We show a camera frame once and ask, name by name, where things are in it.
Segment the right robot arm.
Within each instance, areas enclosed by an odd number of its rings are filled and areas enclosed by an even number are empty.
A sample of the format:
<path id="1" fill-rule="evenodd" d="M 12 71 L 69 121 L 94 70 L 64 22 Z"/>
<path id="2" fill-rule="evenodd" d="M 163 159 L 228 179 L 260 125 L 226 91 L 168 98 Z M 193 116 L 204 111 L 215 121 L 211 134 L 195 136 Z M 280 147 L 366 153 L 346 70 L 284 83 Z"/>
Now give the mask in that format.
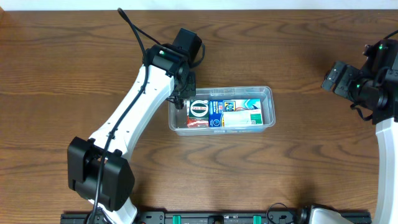
<path id="1" fill-rule="evenodd" d="M 303 207 L 294 223 L 397 223 L 397 41 L 393 34 L 366 45 L 366 61 L 357 69 L 336 61 L 325 75 L 322 88 L 350 100 L 350 108 L 376 127 L 379 177 L 375 217 L 342 215 L 324 206 Z"/>

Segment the blue Kool Fever box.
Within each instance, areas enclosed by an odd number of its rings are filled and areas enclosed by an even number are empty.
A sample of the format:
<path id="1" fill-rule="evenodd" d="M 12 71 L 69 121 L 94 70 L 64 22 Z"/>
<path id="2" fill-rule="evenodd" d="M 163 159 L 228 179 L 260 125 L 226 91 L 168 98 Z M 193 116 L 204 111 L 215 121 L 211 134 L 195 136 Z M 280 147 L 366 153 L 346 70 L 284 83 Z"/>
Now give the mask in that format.
<path id="1" fill-rule="evenodd" d="M 261 109 L 261 100 L 258 98 L 238 100 L 213 100 L 209 102 L 209 125 L 217 128 L 224 127 L 223 113 L 226 111 L 256 110 Z"/>

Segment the dark green small box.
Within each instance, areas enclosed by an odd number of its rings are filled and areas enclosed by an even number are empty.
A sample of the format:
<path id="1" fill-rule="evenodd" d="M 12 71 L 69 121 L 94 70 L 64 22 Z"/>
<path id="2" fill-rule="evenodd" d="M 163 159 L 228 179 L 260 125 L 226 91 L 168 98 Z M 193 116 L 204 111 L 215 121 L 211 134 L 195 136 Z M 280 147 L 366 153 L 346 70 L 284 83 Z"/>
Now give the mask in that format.
<path id="1" fill-rule="evenodd" d="M 190 119 L 208 119 L 209 101 L 208 100 L 190 100 L 187 102 L 188 117 Z"/>

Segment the red Panadol box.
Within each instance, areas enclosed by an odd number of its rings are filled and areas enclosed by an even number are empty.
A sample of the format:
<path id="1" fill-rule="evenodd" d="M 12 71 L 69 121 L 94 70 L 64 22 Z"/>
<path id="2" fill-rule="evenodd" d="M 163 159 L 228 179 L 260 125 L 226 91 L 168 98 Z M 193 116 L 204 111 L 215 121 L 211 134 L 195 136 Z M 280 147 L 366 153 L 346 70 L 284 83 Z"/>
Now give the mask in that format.
<path id="1" fill-rule="evenodd" d="M 187 115 L 187 126 L 189 128 L 203 128 L 209 126 L 209 118 L 208 119 L 190 119 Z"/>

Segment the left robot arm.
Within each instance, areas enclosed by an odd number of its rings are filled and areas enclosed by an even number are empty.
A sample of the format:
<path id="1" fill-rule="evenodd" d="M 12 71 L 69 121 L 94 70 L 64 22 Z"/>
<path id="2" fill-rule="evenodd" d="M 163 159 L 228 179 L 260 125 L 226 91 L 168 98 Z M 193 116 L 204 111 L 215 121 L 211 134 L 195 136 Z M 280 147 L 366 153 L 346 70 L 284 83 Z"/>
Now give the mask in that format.
<path id="1" fill-rule="evenodd" d="M 195 96 L 195 57 L 205 51 L 196 33 L 180 29 L 171 44 L 144 51 L 136 81 L 108 120 L 88 139 L 75 137 L 67 149 L 68 186 L 93 209 L 80 223 L 133 223 L 130 194 L 135 178 L 132 152 L 164 101 L 180 110 Z"/>

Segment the white blue Panadol box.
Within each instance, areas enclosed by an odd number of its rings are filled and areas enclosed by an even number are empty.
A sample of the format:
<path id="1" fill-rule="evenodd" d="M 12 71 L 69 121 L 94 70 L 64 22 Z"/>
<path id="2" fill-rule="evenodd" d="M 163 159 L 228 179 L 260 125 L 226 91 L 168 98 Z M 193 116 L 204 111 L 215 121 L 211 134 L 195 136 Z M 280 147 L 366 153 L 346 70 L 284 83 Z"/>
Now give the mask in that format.
<path id="1" fill-rule="evenodd" d="M 223 113 L 224 127 L 262 125 L 262 112 L 256 110 L 226 111 Z"/>

